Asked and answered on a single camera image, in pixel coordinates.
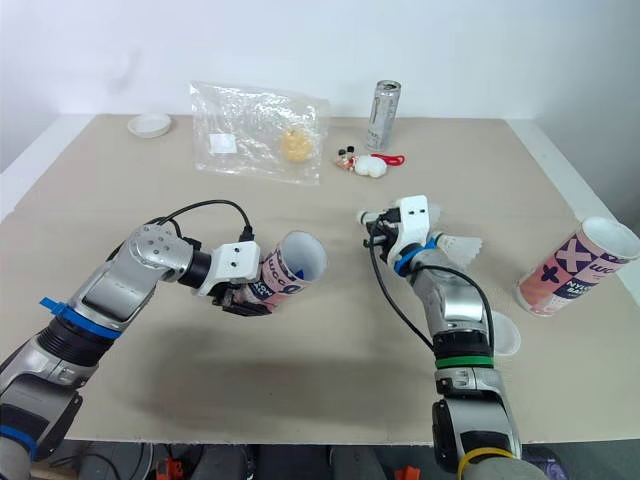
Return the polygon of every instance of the small toy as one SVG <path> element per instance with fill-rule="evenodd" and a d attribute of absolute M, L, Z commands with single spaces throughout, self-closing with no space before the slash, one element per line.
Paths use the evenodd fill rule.
<path fill-rule="evenodd" d="M 348 146 L 346 150 L 338 150 L 336 165 L 343 170 L 349 170 L 362 176 L 379 178 L 387 173 L 387 166 L 397 167 L 404 163 L 404 155 L 382 155 L 372 153 L 371 155 L 356 155 L 355 148 Z"/>

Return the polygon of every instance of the shuttlecock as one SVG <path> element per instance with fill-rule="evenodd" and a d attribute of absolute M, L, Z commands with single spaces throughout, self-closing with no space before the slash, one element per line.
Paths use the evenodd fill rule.
<path fill-rule="evenodd" d="M 436 232 L 436 247 L 442 250 L 449 260 L 466 270 L 471 261 L 478 256 L 482 248 L 482 239 L 476 237 L 456 237 Z"/>

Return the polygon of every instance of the beige tabletop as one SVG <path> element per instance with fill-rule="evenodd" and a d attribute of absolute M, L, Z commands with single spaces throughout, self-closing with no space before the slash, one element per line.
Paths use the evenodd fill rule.
<path fill-rule="evenodd" d="M 612 278 L 552 318 L 511 293 L 526 270 L 577 226 L 563 198 L 499 120 L 401 119 L 390 152 L 407 164 L 373 180 L 332 164 L 364 137 L 366 121 L 336 119 L 319 187 L 196 171 L 191 119 L 143 140 L 126 116 L 98 116 L 0 224 L 0 357 L 43 328 L 38 305 L 65 300 L 141 222 L 210 198 L 239 202 L 263 251 L 306 230 L 326 246 L 325 276 L 274 315 L 226 314 L 180 285 L 161 284 L 82 389 L 69 436 L 238 443 L 427 443 L 438 399 L 434 360 L 380 294 L 362 208 L 426 194 L 440 225 L 482 237 L 469 273 L 522 334 L 498 357 L 524 442 L 640 435 L 640 308 Z M 185 214 L 205 247 L 235 241 L 226 207 Z M 426 329 L 406 283 L 384 270 L 408 316 Z"/>

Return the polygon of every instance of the yellow band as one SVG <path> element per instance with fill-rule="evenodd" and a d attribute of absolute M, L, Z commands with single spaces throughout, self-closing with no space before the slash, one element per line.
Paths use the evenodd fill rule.
<path fill-rule="evenodd" d="M 474 458 L 480 457 L 482 455 L 498 455 L 500 457 L 515 458 L 513 456 L 513 453 L 502 450 L 501 448 L 476 448 L 474 450 L 471 450 L 464 457 L 462 457 L 462 460 L 460 460 L 460 463 L 458 464 L 458 480 L 462 480 L 462 472 L 467 467 L 467 465 L 469 465 L 469 462 Z"/>

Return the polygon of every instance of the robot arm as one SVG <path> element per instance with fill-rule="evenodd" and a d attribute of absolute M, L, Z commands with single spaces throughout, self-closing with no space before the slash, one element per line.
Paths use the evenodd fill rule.
<path fill-rule="evenodd" d="M 482 469 L 477 464 L 465 470 L 465 478 L 471 479 L 545 478 L 526 462 L 518 461 L 521 467 L 513 467 L 513 460 L 494 459 L 491 468 L 485 463 L 501 456 L 519 459 L 520 440 L 500 373 L 493 368 L 486 297 L 427 242 L 428 212 L 426 197 L 415 196 L 400 199 L 382 212 L 361 212 L 358 219 L 369 233 L 365 247 L 379 247 L 380 258 L 407 278 L 424 305 L 433 341 L 429 346 L 436 358 L 436 388 L 443 397 L 432 407 L 437 461 L 445 470 L 456 472 L 471 458 L 474 463 L 482 460 Z M 491 476 L 495 465 L 503 473 L 515 468 L 521 476 Z"/>
<path fill-rule="evenodd" d="M 215 285 L 255 280 L 259 257 L 253 241 L 204 253 L 167 226 L 148 224 L 137 228 L 67 303 L 43 299 L 54 318 L 0 366 L 0 478 L 29 478 L 31 461 L 57 448 L 82 405 L 77 390 L 159 281 L 177 281 L 205 296 Z"/>

